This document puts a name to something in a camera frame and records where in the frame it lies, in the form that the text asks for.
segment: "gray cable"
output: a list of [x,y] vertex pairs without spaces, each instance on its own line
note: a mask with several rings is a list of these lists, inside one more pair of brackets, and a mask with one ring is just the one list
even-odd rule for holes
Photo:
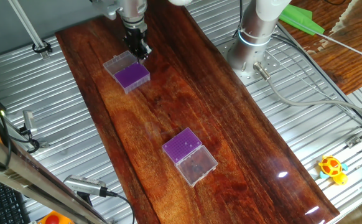
[[359,111],[360,113],[362,113],[362,108],[357,107],[355,105],[352,105],[350,103],[347,102],[343,102],[343,101],[338,101],[338,100],[321,100],[321,101],[311,101],[311,102],[294,102],[294,101],[290,101],[286,98],[284,98],[275,88],[274,84],[272,83],[271,79],[267,80],[268,85],[272,88],[273,92],[284,102],[287,103],[288,105],[292,105],[292,106],[312,106],[312,105],[322,105],[322,104],[334,104],[334,105],[341,105],[341,106],[346,106],[349,108],[353,108],[356,111]]

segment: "purple grid lid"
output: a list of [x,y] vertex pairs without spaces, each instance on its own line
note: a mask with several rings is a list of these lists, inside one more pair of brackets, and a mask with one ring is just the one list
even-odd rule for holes
[[127,88],[149,75],[148,70],[139,63],[134,63],[120,72],[114,74],[123,88]]
[[166,142],[162,148],[174,163],[178,163],[178,161],[201,145],[202,142],[199,138],[196,137],[190,128],[187,128]]

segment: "yellow toy turtle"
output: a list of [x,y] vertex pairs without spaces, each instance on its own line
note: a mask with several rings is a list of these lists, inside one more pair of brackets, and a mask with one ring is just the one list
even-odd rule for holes
[[333,156],[322,156],[322,162],[319,163],[321,172],[319,174],[320,178],[333,177],[333,180],[338,185],[345,185],[347,183],[348,177],[343,173],[348,170],[346,164],[340,163]]

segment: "wooden board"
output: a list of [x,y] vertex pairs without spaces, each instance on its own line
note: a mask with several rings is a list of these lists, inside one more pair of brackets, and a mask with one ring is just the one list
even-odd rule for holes
[[[57,33],[138,223],[320,223],[338,215],[187,10],[151,0],[146,22],[151,81],[128,95],[102,66],[127,50],[120,19]],[[187,127],[218,161],[194,188],[161,148]]]
[[[291,4],[312,11],[313,21],[325,29],[325,35],[362,52],[362,0],[346,0],[340,6],[332,6],[324,0],[293,0]],[[308,35],[284,22],[282,25],[345,94],[362,87],[361,55],[318,35]]]

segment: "plastic container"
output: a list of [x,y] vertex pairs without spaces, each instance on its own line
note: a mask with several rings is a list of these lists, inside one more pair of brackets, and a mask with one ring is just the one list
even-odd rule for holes
[[183,130],[162,148],[191,187],[218,165],[190,128]]
[[131,90],[151,80],[151,75],[145,66],[137,62],[137,58],[129,51],[123,52],[105,62],[104,68],[119,83],[124,92]]

